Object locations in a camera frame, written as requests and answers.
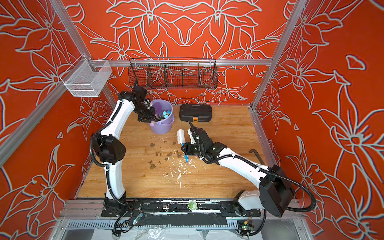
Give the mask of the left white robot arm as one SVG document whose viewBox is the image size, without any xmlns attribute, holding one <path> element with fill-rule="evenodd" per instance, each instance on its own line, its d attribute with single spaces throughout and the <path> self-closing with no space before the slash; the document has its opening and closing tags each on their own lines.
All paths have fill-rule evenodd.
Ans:
<svg viewBox="0 0 384 240">
<path fill-rule="evenodd" d="M 107 192 L 104 208 L 114 212 L 122 212 L 136 204 L 127 202 L 126 190 L 123 186 L 122 161 L 126 147 L 120 142 L 122 130 L 129 116 L 137 114 L 138 121 L 152 123 L 159 120 L 151 100 L 147 98 L 147 90 L 134 87 L 133 90 L 118 94 L 118 101 L 107 123 L 91 136 L 90 155 L 95 165 L 105 171 Z"/>
</svg>

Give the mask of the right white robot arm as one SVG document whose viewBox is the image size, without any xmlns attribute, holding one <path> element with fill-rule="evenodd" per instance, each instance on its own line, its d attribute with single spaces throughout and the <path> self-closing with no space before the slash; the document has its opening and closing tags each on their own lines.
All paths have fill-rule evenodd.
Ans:
<svg viewBox="0 0 384 240">
<path fill-rule="evenodd" d="M 197 156 L 205 164 L 217 164 L 244 177 L 257 187 L 255 191 L 242 191 L 234 199 L 238 211 L 264 209 L 275 217 L 282 217 L 284 212 L 306 213 L 315 209 L 317 202 L 314 194 L 302 184 L 288 178 L 277 165 L 268 167 L 257 164 L 235 153 L 228 146 L 213 142 L 206 131 L 190 125 L 190 141 L 185 140 L 184 130 L 177 131 L 177 140 L 185 156 Z M 304 208 L 290 207 L 297 186 L 306 193 L 310 205 Z"/>
</svg>

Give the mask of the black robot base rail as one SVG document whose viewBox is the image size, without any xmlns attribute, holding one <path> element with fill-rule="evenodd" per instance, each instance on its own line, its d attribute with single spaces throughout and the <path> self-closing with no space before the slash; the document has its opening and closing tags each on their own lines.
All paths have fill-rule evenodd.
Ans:
<svg viewBox="0 0 384 240">
<path fill-rule="evenodd" d="M 190 211 L 189 200 L 195 200 L 198 208 Z M 114 212 L 103 208 L 102 217 L 118 217 L 123 219 L 137 217 L 143 213 L 139 220 L 139 226 L 145 225 L 170 225 L 170 226 L 226 226 L 228 220 L 233 228 L 237 227 L 239 221 L 256 219 L 262 216 L 260 210 L 242 210 L 235 205 L 233 199 L 187 199 L 187 198 L 138 198 L 127 199 L 127 202 L 135 201 L 136 204 L 124 208 L 122 212 Z"/>
</svg>

